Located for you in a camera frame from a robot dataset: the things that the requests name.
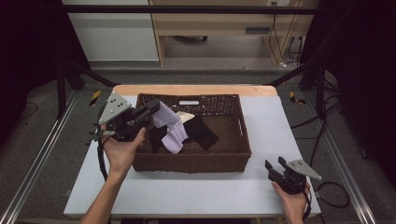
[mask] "wall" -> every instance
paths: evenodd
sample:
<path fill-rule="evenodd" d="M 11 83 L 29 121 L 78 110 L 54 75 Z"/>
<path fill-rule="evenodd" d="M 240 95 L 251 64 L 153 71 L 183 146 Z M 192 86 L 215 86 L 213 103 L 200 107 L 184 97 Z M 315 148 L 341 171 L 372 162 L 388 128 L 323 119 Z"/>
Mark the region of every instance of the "wall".
<path fill-rule="evenodd" d="M 65 5 L 148 5 L 145 0 L 63 0 Z M 158 61 L 149 14 L 69 13 L 92 61 Z"/>

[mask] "brown wicker basket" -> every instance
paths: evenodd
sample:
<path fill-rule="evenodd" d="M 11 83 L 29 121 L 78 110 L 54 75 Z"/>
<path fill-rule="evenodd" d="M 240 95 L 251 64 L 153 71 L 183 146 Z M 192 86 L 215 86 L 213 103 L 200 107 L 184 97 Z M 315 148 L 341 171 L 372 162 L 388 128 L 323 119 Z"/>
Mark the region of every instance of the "brown wicker basket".
<path fill-rule="evenodd" d="M 251 151 L 248 132 L 237 94 L 175 96 L 141 93 L 136 107 L 158 99 L 173 111 L 184 111 L 201 116 L 207 127 L 219 137 L 208 150 L 195 141 L 187 141 L 178 154 L 160 147 L 153 153 L 149 141 L 149 123 L 146 140 L 139 147 L 133 162 L 139 171 L 167 171 L 181 173 L 244 172 Z"/>

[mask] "black curtain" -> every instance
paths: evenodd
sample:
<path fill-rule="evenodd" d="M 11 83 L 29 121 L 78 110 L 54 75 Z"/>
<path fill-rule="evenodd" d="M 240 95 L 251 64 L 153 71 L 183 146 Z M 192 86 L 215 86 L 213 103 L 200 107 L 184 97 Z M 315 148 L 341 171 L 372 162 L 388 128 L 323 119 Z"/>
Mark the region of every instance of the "black curtain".
<path fill-rule="evenodd" d="M 334 7 L 339 1 L 322 0 Z M 329 20 L 316 16 L 306 37 L 305 62 L 325 38 Z M 396 1 L 357 0 L 327 49 L 324 66 L 337 79 L 341 103 L 361 146 L 396 187 Z"/>
<path fill-rule="evenodd" d="M 0 146 L 26 106 L 28 92 L 56 79 L 60 63 L 76 62 L 90 68 L 66 13 L 44 13 L 43 5 L 61 0 L 0 1 Z M 81 88 L 79 73 L 64 66 L 71 86 Z"/>

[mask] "power outlet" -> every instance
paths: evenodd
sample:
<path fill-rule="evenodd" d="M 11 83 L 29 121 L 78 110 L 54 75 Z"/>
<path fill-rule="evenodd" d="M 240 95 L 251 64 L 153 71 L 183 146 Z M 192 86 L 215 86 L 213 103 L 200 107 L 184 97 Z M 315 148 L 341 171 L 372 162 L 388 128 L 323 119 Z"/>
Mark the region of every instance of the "power outlet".
<path fill-rule="evenodd" d="M 290 4 L 290 0 L 268 0 L 268 7 L 288 7 Z"/>

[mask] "person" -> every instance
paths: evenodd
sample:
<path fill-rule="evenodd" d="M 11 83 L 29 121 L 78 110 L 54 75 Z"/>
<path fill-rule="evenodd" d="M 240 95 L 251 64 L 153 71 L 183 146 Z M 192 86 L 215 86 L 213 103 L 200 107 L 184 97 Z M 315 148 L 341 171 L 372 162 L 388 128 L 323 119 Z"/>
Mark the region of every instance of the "person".
<path fill-rule="evenodd" d="M 108 177 L 96 199 L 79 223 L 107 224 L 122 182 L 131 169 L 135 151 L 145 140 L 145 133 L 146 128 L 142 128 L 133 142 L 118 142 L 111 137 L 107 140 L 102 138 L 105 153 L 110 164 Z M 276 182 L 272 182 L 272 185 L 283 203 L 283 210 L 288 223 L 303 223 L 306 206 L 305 196 L 302 193 L 289 195 Z"/>

